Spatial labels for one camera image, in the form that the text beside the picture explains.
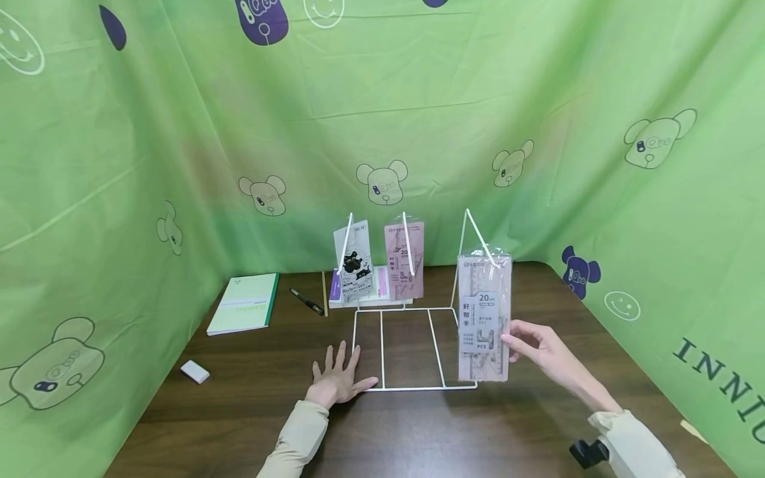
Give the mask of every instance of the plastic packaging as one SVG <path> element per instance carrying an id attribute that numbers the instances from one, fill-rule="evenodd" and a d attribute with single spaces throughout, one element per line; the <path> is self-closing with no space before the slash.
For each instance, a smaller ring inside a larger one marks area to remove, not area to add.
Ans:
<path id="1" fill-rule="evenodd" d="M 388 277 L 392 301 L 421 298 L 425 293 L 425 223 L 406 213 L 385 226 Z"/>
<path id="2" fill-rule="evenodd" d="M 345 227 L 334 232 L 335 255 L 343 301 L 355 301 L 373 292 L 373 267 L 369 247 L 369 224 L 355 222 L 353 215 Z"/>
<path id="3" fill-rule="evenodd" d="M 512 273 L 502 249 L 481 246 L 457 258 L 460 380 L 507 381 L 509 347 L 500 335 L 510 330 Z"/>

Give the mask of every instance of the beige sleeve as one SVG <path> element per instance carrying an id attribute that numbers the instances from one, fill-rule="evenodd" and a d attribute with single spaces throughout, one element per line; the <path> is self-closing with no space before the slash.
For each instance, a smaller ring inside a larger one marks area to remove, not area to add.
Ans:
<path id="1" fill-rule="evenodd" d="M 298 478 L 324 439 L 329 414 L 313 402 L 295 404 L 257 478 Z"/>
<path id="2" fill-rule="evenodd" d="M 619 478 L 685 478 L 659 439 L 629 411 L 598 412 L 589 421 L 602 433 Z"/>

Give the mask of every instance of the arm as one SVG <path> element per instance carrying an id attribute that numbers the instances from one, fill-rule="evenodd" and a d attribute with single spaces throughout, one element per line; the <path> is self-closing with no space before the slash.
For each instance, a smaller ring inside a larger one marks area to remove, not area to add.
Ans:
<path id="1" fill-rule="evenodd" d="M 343 370 L 345 347 L 345 341 L 341 342 L 336 361 L 332 357 L 332 346 L 327 348 L 324 373 L 314 362 L 314 384 L 305 394 L 305 400 L 295 405 L 279 433 L 276 448 L 265 459 L 257 478 L 298 478 L 324 439 L 332 405 L 348 402 L 375 386 L 376 377 L 353 383 L 361 347 L 356 346 L 348 367 Z"/>
<path id="2" fill-rule="evenodd" d="M 500 338 L 513 354 L 530 358 L 540 369 L 590 408 L 592 424 L 610 452 L 608 463 L 619 478 L 683 478 L 659 440 L 629 411 L 623 410 L 550 327 L 521 320 L 510 322 Z"/>

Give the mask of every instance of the wrinkled fabric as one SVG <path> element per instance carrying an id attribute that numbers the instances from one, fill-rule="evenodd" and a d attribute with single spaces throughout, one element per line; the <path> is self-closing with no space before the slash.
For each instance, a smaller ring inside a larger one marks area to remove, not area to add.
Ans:
<path id="1" fill-rule="evenodd" d="M 470 207 L 759 476 L 762 18 L 756 0 L 3 2 L 0 474 L 102 473 L 228 277 L 330 270 L 351 212 L 376 263 L 405 211 L 426 264 L 454 264 Z"/>

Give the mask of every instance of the book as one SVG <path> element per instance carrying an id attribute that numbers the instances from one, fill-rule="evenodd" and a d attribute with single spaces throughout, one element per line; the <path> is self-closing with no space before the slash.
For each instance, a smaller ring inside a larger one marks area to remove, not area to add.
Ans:
<path id="1" fill-rule="evenodd" d="M 231 278 L 207 328 L 207 335 L 268 327 L 278 281 L 279 274 Z"/>
<path id="2" fill-rule="evenodd" d="M 340 278 L 337 277 L 337 269 L 335 269 L 332 272 L 332 285 L 330 286 L 330 309 L 338 309 L 342 307 L 379 307 L 383 305 L 403 305 L 412 303 L 412 299 L 402 301 L 391 300 L 388 268 L 386 266 L 374 266 L 372 280 L 373 288 L 370 294 L 351 301 L 345 301 L 342 287 L 340 286 Z"/>

